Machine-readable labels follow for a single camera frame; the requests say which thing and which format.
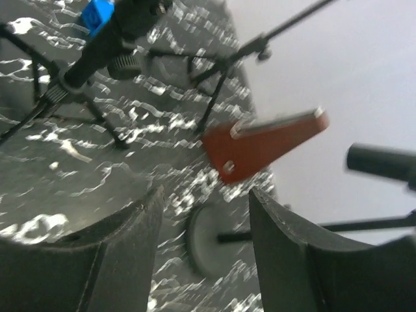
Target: blue plastic piece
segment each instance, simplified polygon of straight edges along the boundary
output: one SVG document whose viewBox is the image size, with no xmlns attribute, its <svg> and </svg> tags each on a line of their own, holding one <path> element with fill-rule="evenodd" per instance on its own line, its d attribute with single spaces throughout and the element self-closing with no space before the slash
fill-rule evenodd
<svg viewBox="0 0 416 312">
<path fill-rule="evenodd" d="M 114 3 L 108 0 L 91 0 L 81 13 L 86 28 L 90 31 L 90 36 L 95 36 L 100 28 L 109 21 L 114 12 Z"/>
</svg>

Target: metal bolt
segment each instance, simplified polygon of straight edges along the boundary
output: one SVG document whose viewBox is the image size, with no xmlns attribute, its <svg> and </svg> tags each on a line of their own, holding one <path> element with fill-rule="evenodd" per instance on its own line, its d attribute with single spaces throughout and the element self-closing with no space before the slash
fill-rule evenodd
<svg viewBox="0 0 416 312">
<path fill-rule="evenodd" d="M 163 3 L 159 3 L 159 10 L 161 11 L 161 14 L 166 14 L 166 8 L 164 7 Z"/>
<path fill-rule="evenodd" d="M 228 162 L 226 162 L 226 164 L 222 168 L 224 169 L 226 174 L 231 174 L 235 169 L 234 162 L 228 161 Z"/>
</svg>

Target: microphone stand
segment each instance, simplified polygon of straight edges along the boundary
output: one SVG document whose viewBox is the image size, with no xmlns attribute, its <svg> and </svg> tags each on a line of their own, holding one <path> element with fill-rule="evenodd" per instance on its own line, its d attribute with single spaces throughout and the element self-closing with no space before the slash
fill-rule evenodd
<svg viewBox="0 0 416 312">
<path fill-rule="evenodd" d="M 202 133 L 205 130 L 205 125 L 208 121 L 209 115 L 214 107 L 215 101 L 218 99 L 222 86 L 224 85 L 226 79 L 232 74 L 231 68 L 238 61 L 249 57 L 251 54 L 257 53 L 257 60 L 263 62 L 268 60 L 272 56 L 272 52 L 268 46 L 268 43 L 271 39 L 282 34 L 291 27 L 297 25 L 301 21 L 310 17 L 312 14 L 326 7 L 328 4 L 334 2 L 335 0 L 321 0 L 314 5 L 311 5 L 309 8 L 305 9 L 301 13 L 295 15 L 273 31 L 268 34 L 261 34 L 257 38 L 254 38 L 252 41 L 243 45 L 237 52 L 231 54 L 228 57 L 221 57 L 217 54 L 212 55 L 203 55 L 198 56 L 195 53 L 179 53 L 176 54 L 173 51 L 164 50 L 164 49 L 155 49 L 151 48 L 149 50 L 149 57 L 184 57 L 187 59 L 187 73 L 188 79 L 190 81 L 191 87 L 196 88 L 199 92 L 206 94 L 211 97 L 208 107 L 203 114 L 202 119 L 198 123 L 197 133 Z M 192 75 L 193 71 L 193 62 L 195 59 L 207 59 L 214 62 L 214 65 L 204 72 L 198 75 Z M 214 92 L 210 95 L 208 91 L 200 88 L 200 84 L 211 78 L 216 74 L 220 74 L 220 79 L 215 87 Z"/>
<path fill-rule="evenodd" d="M 79 60 L 68 67 L 66 61 L 49 60 L 39 51 L 0 23 L 0 38 L 14 44 L 32 58 L 34 86 L 34 108 L 24 119 L 0 135 L 0 145 L 15 135 L 21 128 L 39 118 L 58 117 L 55 114 L 63 104 L 80 103 L 95 117 L 95 124 L 102 125 L 113 137 L 117 147 L 127 149 L 105 113 L 94 103 L 92 76 L 107 67 L 110 76 L 116 80 L 133 79 L 141 73 L 138 60 L 133 56 L 135 41 L 147 35 L 154 25 L 172 6 L 172 0 L 119 0 L 114 6 L 110 20 L 95 37 L 87 43 Z M 41 94 L 39 65 L 51 77 L 47 90 Z"/>
</svg>

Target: red plastic part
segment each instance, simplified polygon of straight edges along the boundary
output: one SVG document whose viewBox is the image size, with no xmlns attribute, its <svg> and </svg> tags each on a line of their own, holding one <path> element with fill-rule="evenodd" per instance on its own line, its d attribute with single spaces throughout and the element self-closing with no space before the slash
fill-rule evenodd
<svg viewBox="0 0 416 312">
<path fill-rule="evenodd" d="M 227 185 L 254 176 L 276 159 L 325 130 L 329 121 L 323 112 L 317 117 L 308 116 L 281 127 L 233 138 L 230 131 L 235 124 L 233 122 L 210 128 L 201 139 L 212 165 Z M 230 162 L 233 169 L 227 170 L 224 166 Z"/>
</svg>

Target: white wall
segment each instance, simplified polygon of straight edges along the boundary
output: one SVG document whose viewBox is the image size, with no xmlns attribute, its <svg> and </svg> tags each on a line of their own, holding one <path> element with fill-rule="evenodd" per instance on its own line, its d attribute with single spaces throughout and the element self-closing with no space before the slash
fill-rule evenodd
<svg viewBox="0 0 416 312">
<path fill-rule="evenodd" d="M 227 0 L 240 41 L 267 32 L 312 0 Z M 405 185 L 345 171 L 354 142 L 416 151 L 416 1 L 339 0 L 245 62 L 260 116 L 324 107 L 326 132 L 276 161 L 282 203 L 314 222 L 405 215 Z M 402 231 L 348 235 L 378 243 Z"/>
</svg>

